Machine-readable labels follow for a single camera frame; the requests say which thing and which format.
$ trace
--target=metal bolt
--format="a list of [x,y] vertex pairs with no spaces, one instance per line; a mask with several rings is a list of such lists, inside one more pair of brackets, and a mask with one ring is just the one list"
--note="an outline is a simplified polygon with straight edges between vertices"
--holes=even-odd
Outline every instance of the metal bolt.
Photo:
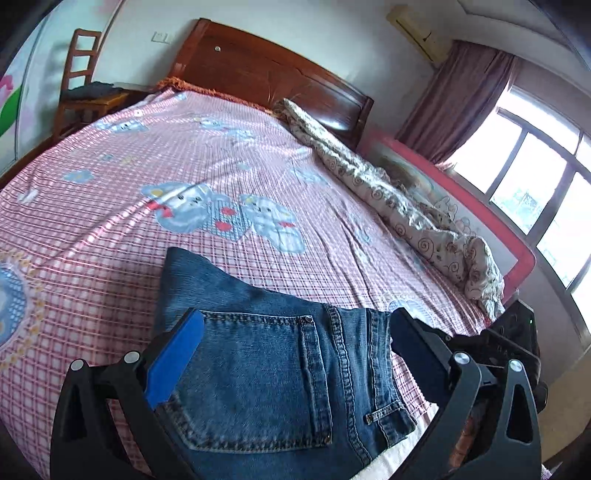
[[134,364],[139,360],[139,352],[131,351],[127,352],[123,357],[123,361],[126,364]]
[[453,359],[459,365],[466,365],[470,362],[470,357],[464,352],[458,352],[454,354]]
[[80,368],[82,368],[84,366],[84,360],[78,359],[78,360],[74,360],[71,364],[70,364],[70,368],[74,371],[77,372]]
[[521,372],[523,370],[523,364],[519,360],[511,360],[509,366],[514,372]]

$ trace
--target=green leaf painting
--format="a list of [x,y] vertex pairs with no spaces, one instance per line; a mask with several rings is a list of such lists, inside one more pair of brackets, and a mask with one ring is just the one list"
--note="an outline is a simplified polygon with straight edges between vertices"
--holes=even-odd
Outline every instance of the green leaf painting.
[[2,112],[0,112],[0,137],[12,127],[17,120],[18,103],[21,99],[21,87],[17,88],[6,100]]

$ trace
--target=pink checkered bedsheet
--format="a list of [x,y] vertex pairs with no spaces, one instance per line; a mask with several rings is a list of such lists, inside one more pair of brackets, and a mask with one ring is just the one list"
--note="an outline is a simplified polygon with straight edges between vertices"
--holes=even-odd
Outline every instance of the pink checkered bedsheet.
[[[0,192],[0,417],[42,476],[66,369],[149,342],[171,246],[303,299],[404,306],[450,333],[487,322],[275,118],[162,93],[64,140]],[[397,357],[394,375],[421,415]]]

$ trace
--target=chair backrest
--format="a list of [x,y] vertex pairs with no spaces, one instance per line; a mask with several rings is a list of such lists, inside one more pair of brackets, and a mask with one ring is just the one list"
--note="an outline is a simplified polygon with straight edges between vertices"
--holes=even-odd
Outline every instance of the chair backrest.
[[[92,81],[92,75],[95,72],[96,61],[99,57],[99,40],[102,32],[93,30],[83,30],[77,28],[72,36],[70,48],[68,49],[68,56],[66,59],[66,66],[64,67],[64,76],[61,79],[61,91],[70,89],[70,79],[76,77],[84,77],[84,85],[88,85]],[[78,39],[80,37],[93,37],[91,50],[78,50]],[[72,71],[72,62],[74,57],[90,57],[86,70]]]

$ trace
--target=wooden chair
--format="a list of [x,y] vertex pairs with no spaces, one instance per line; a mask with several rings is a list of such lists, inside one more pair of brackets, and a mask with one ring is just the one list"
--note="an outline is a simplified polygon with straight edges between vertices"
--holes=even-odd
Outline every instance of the wooden chair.
[[[64,67],[64,76],[61,80],[61,94],[60,103],[57,107],[56,117],[53,124],[52,140],[57,143],[60,139],[67,137],[74,133],[77,129],[85,124],[84,116],[90,112],[90,122],[98,120],[105,116],[111,110],[120,108],[128,100],[129,92],[123,91],[114,93],[113,95],[105,96],[96,100],[66,100],[61,97],[63,92],[69,90],[70,79],[77,77],[84,77],[84,85],[88,85],[92,81],[92,76],[95,72],[96,61],[99,57],[99,39],[102,32],[83,30],[81,28],[74,31],[70,48],[68,49],[68,56],[66,59],[66,66]],[[78,39],[80,37],[93,37],[93,44],[91,50],[78,50]],[[72,62],[74,57],[90,57],[88,67],[86,70],[72,71]],[[66,110],[74,110],[81,114],[81,121],[68,125],[64,129],[64,117]]]

